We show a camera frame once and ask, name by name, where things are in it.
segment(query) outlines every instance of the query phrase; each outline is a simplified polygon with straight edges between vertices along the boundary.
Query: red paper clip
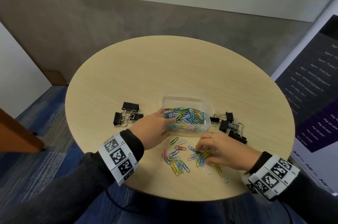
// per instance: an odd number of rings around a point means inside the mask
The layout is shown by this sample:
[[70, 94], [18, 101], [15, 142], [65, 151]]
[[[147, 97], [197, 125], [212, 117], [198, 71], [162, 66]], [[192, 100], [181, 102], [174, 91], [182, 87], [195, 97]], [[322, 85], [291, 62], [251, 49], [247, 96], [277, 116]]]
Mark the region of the red paper clip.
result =
[[167, 160], [167, 150], [165, 148], [163, 149], [163, 159]]
[[174, 149], [178, 149], [178, 150], [187, 150], [187, 148], [181, 147], [181, 146], [175, 146]]

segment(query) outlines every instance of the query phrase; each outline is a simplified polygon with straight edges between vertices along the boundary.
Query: wristband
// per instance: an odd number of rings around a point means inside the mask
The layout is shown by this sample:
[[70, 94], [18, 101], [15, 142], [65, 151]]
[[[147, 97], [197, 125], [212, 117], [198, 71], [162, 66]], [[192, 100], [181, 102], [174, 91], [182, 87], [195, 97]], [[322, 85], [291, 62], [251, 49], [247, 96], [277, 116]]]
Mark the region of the wristband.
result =
[[100, 145], [99, 154], [119, 186], [137, 169], [136, 158], [120, 133]]
[[272, 201], [293, 182], [298, 173], [297, 167], [278, 155], [273, 155], [248, 180], [269, 201]]

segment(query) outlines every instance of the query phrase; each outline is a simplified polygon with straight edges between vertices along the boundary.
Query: right hand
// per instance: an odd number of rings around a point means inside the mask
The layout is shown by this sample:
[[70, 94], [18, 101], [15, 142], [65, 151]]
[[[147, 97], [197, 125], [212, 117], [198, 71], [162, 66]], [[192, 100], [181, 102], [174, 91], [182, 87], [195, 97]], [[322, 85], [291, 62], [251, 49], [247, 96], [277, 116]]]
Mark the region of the right hand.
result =
[[206, 164], [229, 166], [236, 170], [249, 171], [255, 165], [261, 152], [230, 138], [225, 133], [202, 134], [195, 151], [211, 149], [212, 156]]

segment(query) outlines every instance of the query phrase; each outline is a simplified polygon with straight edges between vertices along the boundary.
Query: gray wall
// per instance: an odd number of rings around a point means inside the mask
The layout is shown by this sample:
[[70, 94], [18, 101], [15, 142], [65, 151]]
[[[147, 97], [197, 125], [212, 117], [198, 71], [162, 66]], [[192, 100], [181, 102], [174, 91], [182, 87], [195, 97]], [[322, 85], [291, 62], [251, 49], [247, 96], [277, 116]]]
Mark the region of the gray wall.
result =
[[67, 81], [104, 47], [160, 34], [221, 45], [271, 75], [312, 25], [141, 0], [0, 0], [0, 21], [40, 68]]

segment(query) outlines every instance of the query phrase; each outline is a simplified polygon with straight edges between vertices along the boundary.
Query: purple banner section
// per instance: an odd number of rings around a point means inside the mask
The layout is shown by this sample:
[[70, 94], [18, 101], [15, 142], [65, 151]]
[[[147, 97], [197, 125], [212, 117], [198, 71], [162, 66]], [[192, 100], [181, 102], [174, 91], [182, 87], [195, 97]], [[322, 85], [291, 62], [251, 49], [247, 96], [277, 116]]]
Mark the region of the purple banner section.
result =
[[310, 152], [338, 141], [338, 99], [296, 128], [296, 138]]

